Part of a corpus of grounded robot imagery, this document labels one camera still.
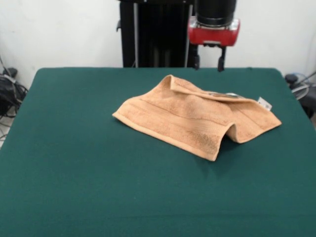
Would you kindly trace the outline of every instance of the white wall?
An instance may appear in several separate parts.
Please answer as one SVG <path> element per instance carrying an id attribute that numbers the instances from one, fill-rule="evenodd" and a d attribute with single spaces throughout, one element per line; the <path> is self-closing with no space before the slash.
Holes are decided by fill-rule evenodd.
<path id="1" fill-rule="evenodd" d="M 237 0 L 241 32 L 227 66 L 310 73 L 315 10 L 315 0 Z M 0 54 L 26 86 L 42 67 L 121 67 L 118 20 L 116 0 L 0 0 Z M 202 66 L 216 66 L 219 50 L 202 47 L 200 54 Z"/>

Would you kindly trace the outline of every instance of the towel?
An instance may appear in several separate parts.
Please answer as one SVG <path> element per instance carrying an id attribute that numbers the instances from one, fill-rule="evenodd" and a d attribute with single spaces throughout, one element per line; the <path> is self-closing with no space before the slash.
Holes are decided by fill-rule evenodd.
<path id="1" fill-rule="evenodd" d="M 204 91 L 172 75 L 148 93 L 125 101 L 113 116 L 210 161 L 216 160 L 225 134 L 244 143 L 281 125 L 255 100 Z"/>

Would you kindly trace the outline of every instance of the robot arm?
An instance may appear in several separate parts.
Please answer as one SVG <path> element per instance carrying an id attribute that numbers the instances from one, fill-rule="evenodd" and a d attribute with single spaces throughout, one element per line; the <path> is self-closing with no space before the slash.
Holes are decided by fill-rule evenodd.
<path id="1" fill-rule="evenodd" d="M 227 46 L 236 43 L 240 21 L 234 19 L 237 0 L 197 0 L 196 16 L 189 20 L 190 42 L 196 45 L 219 47 L 222 55 L 218 60 L 218 71 L 224 70 Z M 196 55 L 195 68 L 199 68 Z"/>

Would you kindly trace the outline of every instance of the green tablecloth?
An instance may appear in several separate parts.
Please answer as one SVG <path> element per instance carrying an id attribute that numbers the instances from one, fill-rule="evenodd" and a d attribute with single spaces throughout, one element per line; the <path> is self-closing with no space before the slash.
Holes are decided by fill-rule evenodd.
<path id="1" fill-rule="evenodd" d="M 283 125 L 209 162 L 112 117 L 167 74 L 262 96 Z M 273 69 L 42 69 L 0 152 L 0 237 L 314 237 L 315 151 Z"/>

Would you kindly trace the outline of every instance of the black cylinder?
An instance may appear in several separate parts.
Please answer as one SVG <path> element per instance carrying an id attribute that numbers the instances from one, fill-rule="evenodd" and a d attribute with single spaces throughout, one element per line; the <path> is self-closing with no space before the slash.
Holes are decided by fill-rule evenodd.
<path id="1" fill-rule="evenodd" d="M 227 26 L 235 9 L 236 0 L 197 0 L 197 21 L 206 26 Z"/>

